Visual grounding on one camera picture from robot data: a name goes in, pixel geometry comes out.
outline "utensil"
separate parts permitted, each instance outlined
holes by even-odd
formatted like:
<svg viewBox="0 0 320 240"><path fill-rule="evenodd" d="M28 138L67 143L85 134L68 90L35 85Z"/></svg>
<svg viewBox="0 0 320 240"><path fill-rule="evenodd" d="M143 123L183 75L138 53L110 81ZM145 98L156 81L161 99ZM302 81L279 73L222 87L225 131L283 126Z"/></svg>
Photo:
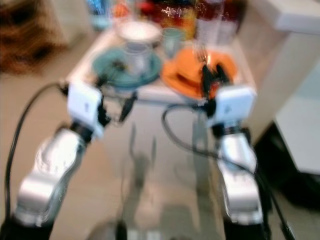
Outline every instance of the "utensil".
<svg viewBox="0 0 320 240"><path fill-rule="evenodd" d="M197 57L197 46L186 47L181 49L175 56L177 74L183 76L190 84L198 85L203 78L202 68L203 61L199 61ZM237 75L237 66L232 57L226 53L207 50L208 68L216 71L217 64L223 66L225 73L230 79Z"/></svg>
<svg viewBox="0 0 320 240"><path fill-rule="evenodd" d="M173 27L166 27L163 29L162 47L165 55L172 59L180 50L184 33Z"/></svg>
<svg viewBox="0 0 320 240"><path fill-rule="evenodd" d="M228 76L228 74L226 73L224 67L218 63L216 65L216 71L218 73L219 79L223 84L229 84L230 83L230 77Z"/></svg>
<svg viewBox="0 0 320 240"><path fill-rule="evenodd" d="M209 67L211 63L211 58L208 57L208 51L205 46L202 44L197 45L196 47L196 55L199 62L203 62L204 65L202 67L202 91L203 96L208 98L210 95L211 86L213 83L218 82L218 75L215 72L211 72Z"/></svg>
<svg viewBox="0 0 320 240"><path fill-rule="evenodd" d="M142 76L133 76L124 67L126 55L122 48L113 47L101 53L92 63L93 72L97 75L99 83L118 90L131 90L149 84L159 77L162 69L161 59L151 52L150 69Z"/></svg>
<svg viewBox="0 0 320 240"><path fill-rule="evenodd" d="M133 76L141 76L150 69L151 47L143 42L130 41L123 47L127 71Z"/></svg>

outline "tile floor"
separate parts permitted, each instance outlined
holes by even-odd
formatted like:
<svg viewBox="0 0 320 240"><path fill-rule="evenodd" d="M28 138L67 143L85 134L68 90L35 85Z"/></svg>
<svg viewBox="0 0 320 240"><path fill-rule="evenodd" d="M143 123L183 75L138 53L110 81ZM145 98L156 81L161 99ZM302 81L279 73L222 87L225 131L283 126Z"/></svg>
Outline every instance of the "tile floor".
<svg viewBox="0 0 320 240"><path fill-rule="evenodd" d="M30 96L42 85L65 77L75 66L92 39L82 39L71 50L60 53L43 68L41 75L1 74L0 80L0 209L4 217L3 178L6 158L18 117ZM31 169L36 148L57 126L68 121L66 102L57 93L42 98L32 109L21 132L12 167L12 202L19 183ZM87 151L82 166L69 185L68 194L56 220L52 240L84 240L99 226L117 216L122 207L121 179L114 176L111 164L105 159L102 142L95 142ZM187 235L195 240L222 240L219 215L212 214L212 202L198 197L194 191L177 186L146 183L144 191L130 188L125 179L126 196L124 219L131 229L131 239L164 239ZM166 199L154 198L157 190ZM291 205L280 193L279 202L287 219L301 240L318 240L320 213ZM278 228L278 218L270 217L274 240L284 240Z"/></svg>

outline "fork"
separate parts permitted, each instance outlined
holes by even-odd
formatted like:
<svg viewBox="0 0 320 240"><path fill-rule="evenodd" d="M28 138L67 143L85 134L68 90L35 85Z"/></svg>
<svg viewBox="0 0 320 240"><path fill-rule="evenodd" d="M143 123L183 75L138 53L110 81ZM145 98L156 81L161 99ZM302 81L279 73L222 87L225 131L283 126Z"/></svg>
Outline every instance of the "fork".
<svg viewBox="0 0 320 240"><path fill-rule="evenodd" d="M208 66L210 66L211 56L208 55L208 51L203 44L195 45L195 52L198 61L204 63L202 67L202 91L204 97L208 98L210 95L211 84L215 81L216 78L216 75L212 73L208 68Z"/></svg>

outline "black wire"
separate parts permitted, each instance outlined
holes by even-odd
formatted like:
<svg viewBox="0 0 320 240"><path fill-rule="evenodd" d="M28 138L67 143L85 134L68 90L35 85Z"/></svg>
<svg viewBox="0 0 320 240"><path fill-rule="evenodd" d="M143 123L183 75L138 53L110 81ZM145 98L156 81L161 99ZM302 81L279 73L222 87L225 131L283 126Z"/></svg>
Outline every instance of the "black wire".
<svg viewBox="0 0 320 240"><path fill-rule="evenodd" d="M58 88L60 89L60 85L59 83L49 83L45 86L43 86L42 88L40 88L31 98L31 100L29 101L29 103L25 106L24 111L19 119L19 122L16 126L15 132L14 132L14 136L12 139L12 143L11 143L11 147L10 147L10 151L9 151L9 155L8 155L8 159L6 162L6 168L5 168L5 180L4 180L4 200L5 200L5 219L9 220L11 217L11 200L10 200L10 179L11 179L11 168L12 168L12 163L14 160L14 155L15 155L15 150L16 150L16 146L17 146L17 142L18 142L18 138L19 138L19 134L21 131L21 128L23 126L23 123L25 121L25 118L27 116L27 113L29 112L31 106L33 105L33 103L37 100L37 98L46 90L50 89L50 88Z"/></svg>
<svg viewBox="0 0 320 240"><path fill-rule="evenodd" d="M247 167L245 167L245 166L243 166L241 164L238 164L236 162L230 161L229 159L219 155L217 152L197 149L195 146L187 144L187 143L183 142L182 140L180 140L172 132L172 130L169 127L169 124L167 122L167 115L168 115L169 112L171 112L173 110L176 110L176 109L188 109L188 110L192 110L192 111L195 112L195 111L199 111L200 107L198 105L173 104L173 105L168 106L164 110L164 112L162 114L162 117L161 117L161 123L162 123L162 126L163 126L165 132L171 138L171 140L174 143L176 143L180 148L182 148L184 150L192 151L193 153L196 153L196 154L199 154L199 155L202 155L202 156L206 156L206 157L208 157L208 156L213 157L213 159L215 161L222 160L222 161L224 161L226 163L230 163L230 164L240 168L241 170L244 170L244 171L248 172L252 176L254 176L254 178L257 180L257 182L259 182L260 185L262 186L262 188L269 194L282 225L287 226L288 223L287 223L287 221L286 221L286 219L285 219L285 217L284 217L284 215L283 215L283 213L282 213L282 211L281 211L281 209L279 207L278 201L277 201L275 195L273 194L272 189L271 189L270 185L268 184L266 178L264 177L264 175L261 172L259 172L259 173L256 172L256 171L252 172L249 168L247 168Z"/></svg>

